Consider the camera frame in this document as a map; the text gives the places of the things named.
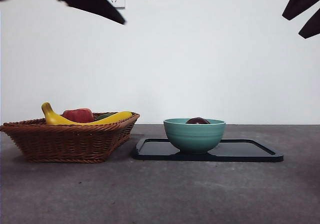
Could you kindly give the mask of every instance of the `gray table surface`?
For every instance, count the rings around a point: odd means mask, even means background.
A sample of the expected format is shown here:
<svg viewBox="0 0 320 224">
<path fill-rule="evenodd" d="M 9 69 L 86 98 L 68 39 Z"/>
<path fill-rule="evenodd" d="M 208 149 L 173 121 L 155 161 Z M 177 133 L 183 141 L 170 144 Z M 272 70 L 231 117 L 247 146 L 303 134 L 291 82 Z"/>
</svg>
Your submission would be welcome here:
<svg viewBox="0 0 320 224">
<path fill-rule="evenodd" d="M 284 153 L 278 163 L 141 161 L 163 125 L 135 125 L 100 164 L 27 163 L 1 135 L 2 224 L 319 224 L 320 125 L 227 125 Z"/>
</svg>

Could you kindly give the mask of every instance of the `banana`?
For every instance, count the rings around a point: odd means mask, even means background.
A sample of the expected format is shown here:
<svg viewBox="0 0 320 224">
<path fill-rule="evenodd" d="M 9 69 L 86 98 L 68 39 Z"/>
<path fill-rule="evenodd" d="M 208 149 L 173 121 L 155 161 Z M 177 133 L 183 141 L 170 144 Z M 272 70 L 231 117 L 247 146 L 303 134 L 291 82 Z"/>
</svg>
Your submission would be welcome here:
<svg viewBox="0 0 320 224">
<path fill-rule="evenodd" d="M 46 102 L 43 103 L 41 106 L 41 109 L 44 113 L 44 117 L 45 117 L 45 122 L 49 125 L 59 125 L 59 124 L 74 124 L 74 125 L 99 125 L 99 124 L 108 124 L 108 123 L 114 123 L 116 121 L 119 121 L 121 119 L 125 119 L 128 117 L 132 116 L 132 113 L 129 111 L 123 111 L 123 112 L 118 112 L 115 114 L 112 114 L 109 117 L 94 121 L 94 122 L 90 122 L 90 123 L 77 123 L 77 122 L 73 122 L 57 113 L 55 113 L 52 108 L 51 105 Z"/>
</svg>

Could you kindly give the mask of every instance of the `wicker basket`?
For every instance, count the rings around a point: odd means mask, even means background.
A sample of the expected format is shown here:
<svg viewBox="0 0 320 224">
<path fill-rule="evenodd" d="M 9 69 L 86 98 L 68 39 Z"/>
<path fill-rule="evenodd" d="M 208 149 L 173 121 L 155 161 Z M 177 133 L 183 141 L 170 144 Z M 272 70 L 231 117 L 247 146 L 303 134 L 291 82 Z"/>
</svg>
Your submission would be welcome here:
<svg viewBox="0 0 320 224">
<path fill-rule="evenodd" d="M 94 118 L 105 113 L 93 113 Z M 103 125 L 47 125 L 45 118 L 4 123 L 29 162 L 101 163 L 130 136 L 139 114 Z"/>
</svg>

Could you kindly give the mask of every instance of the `apple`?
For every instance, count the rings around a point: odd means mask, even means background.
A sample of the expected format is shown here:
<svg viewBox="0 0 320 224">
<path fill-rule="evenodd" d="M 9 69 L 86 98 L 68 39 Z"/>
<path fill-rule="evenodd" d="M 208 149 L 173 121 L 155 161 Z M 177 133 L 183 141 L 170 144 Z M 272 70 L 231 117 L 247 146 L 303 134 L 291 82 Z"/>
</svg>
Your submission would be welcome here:
<svg viewBox="0 0 320 224">
<path fill-rule="evenodd" d="M 88 108 L 66 110 L 63 112 L 62 116 L 78 123 L 89 123 L 94 121 L 94 115 Z"/>
<path fill-rule="evenodd" d="M 210 124 L 210 122 L 207 119 L 204 118 L 191 118 L 187 122 L 187 124 Z"/>
</svg>

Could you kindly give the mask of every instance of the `green bowl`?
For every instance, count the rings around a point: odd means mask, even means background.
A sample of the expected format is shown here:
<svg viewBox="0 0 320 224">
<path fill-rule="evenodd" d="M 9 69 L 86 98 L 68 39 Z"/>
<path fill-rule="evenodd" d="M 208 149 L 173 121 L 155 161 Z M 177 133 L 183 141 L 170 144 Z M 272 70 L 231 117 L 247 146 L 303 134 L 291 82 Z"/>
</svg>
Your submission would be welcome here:
<svg viewBox="0 0 320 224">
<path fill-rule="evenodd" d="M 182 153 L 203 154 L 221 140 L 226 122 L 207 119 L 210 124 L 186 124 L 190 118 L 172 118 L 163 121 L 168 140 Z"/>
</svg>

